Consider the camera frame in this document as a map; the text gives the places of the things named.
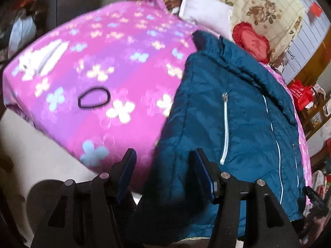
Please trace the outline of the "teal quilted puffer jacket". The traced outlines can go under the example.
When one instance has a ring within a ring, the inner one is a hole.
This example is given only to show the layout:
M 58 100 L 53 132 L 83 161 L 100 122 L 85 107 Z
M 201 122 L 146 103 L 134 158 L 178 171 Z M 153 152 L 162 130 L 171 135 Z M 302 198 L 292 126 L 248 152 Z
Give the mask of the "teal quilted puffer jacket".
M 203 193 L 194 150 L 235 178 L 263 179 L 289 220 L 301 219 L 302 156 L 295 107 L 285 88 L 249 53 L 198 30 L 135 214 L 147 245 L 209 238 L 218 207 Z

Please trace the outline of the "wooden shelf rack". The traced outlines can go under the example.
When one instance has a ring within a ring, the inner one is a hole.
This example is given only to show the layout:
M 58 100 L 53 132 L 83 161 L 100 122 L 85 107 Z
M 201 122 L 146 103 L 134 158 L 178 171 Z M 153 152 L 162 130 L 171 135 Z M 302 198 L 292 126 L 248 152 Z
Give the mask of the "wooden shelf rack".
M 316 83 L 313 91 L 313 102 L 301 111 L 301 125 L 306 140 L 309 140 L 330 119 L 330 94 Z

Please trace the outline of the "red plastic shopping bag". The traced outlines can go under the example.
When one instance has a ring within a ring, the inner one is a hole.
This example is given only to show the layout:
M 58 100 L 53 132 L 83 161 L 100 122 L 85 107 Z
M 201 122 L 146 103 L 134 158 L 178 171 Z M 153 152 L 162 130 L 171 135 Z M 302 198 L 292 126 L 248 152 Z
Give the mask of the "red plastic shopping bag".
M 302 111 L 309 103 L 313 102 L 314 97 L 311 86 L 304 86 L 300 80 L 294 80 L 288 88 L 298 111 Z

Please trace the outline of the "pink floral bed sheet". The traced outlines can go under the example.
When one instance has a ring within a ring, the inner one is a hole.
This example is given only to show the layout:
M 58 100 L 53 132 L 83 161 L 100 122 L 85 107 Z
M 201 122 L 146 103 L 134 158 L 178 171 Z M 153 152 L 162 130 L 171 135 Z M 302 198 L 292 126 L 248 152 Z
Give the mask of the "pink floral bed sheet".
M 210 33 L 166 12 L 161 0 L 112 3 L 15 57 L 3 73 L 4 104 L 93 171 L 134 148 L 131 186 L 143 192 L 198 30 Z M 306 185 L 307 147 L 295 118 Z

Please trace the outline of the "red heart-shaped cushion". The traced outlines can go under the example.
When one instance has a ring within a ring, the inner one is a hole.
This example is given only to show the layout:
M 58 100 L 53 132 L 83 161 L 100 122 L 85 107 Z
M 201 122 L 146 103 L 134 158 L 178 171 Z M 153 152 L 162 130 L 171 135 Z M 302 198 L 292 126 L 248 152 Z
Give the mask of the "red heart-shaped cushion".
M 269 40 L 255 32 L 251 24 L 246 22 L 236 24 L 232 30 L 232 38 L 237 45 L 252 55 L 258 62 L 269 63 Z

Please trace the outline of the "cream rose-print blanket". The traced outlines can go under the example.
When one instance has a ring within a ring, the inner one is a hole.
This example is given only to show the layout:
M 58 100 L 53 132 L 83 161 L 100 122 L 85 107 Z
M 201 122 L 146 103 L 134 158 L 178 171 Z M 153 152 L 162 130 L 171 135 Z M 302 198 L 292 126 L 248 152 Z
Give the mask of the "cream rose-print blanket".
M 299 33 L 305 8 L 299 0 L 219 0 L 232 7 L 231 26 L 246 22 L 254 31 L 266 37 L 270 49 L 270 64 L 284 57 Z

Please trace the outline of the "white square pillow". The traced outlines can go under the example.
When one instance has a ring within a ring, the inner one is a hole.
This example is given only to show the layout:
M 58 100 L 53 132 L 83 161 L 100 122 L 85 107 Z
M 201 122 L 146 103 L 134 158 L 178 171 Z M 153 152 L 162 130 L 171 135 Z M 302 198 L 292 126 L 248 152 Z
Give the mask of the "white square pillow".
M 232 7 L 219 0 L 182 0 L 178 17 L 232 40 Z

